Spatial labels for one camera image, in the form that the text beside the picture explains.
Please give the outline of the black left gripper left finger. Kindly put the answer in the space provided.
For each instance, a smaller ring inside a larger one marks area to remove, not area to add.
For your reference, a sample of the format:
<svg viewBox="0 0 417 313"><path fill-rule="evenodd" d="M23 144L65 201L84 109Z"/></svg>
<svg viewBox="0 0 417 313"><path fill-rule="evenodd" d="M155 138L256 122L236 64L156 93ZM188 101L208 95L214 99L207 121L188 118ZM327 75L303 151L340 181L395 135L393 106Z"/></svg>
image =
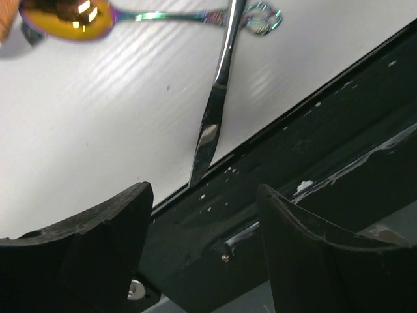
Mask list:
<svg viewBox="0 0 417 313"><path fill-rule="evenodd" d="M151 222L150 183L1 240L2 312L136 312L128 299Z"/></svg>

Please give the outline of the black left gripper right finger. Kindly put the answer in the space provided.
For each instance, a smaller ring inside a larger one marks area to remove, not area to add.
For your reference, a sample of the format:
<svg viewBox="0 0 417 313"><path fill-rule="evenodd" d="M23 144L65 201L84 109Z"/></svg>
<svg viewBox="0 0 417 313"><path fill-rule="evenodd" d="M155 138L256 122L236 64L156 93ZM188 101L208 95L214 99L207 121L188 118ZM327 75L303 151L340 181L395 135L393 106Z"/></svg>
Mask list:
<svg viewBox="0 0 417 313"><path fill-rule="evenodd" d="M357 235L257 190L259 225L277 312L415 312L416 247Z"/></svg>

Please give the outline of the iridescent ornate teaspoon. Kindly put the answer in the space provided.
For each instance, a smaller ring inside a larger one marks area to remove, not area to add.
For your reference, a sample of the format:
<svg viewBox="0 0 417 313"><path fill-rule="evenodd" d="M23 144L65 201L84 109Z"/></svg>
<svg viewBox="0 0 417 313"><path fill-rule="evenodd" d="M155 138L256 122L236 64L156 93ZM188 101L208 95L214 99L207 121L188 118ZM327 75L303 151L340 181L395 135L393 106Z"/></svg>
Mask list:
<svg viewBox="0 0 417 313"><path fill-rule="evenodd" d="M129 11L111 1L20 1L18 12L31 29L57 38L92 41L102 38L119 22L199 22L229 29L229 8L195 12Z"/></svg>

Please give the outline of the orange cloth napkin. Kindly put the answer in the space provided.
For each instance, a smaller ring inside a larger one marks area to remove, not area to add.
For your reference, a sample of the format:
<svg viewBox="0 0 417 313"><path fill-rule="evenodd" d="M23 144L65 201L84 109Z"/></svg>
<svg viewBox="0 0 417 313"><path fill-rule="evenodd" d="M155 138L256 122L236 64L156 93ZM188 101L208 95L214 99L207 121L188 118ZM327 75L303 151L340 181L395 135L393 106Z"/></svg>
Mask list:
<svg viewBox="0 0 417 313"><path fill-rule="evenodd" d="M8 38L12 24L18 13L20 0L0 0L0 41L1 45Z"/></svg>

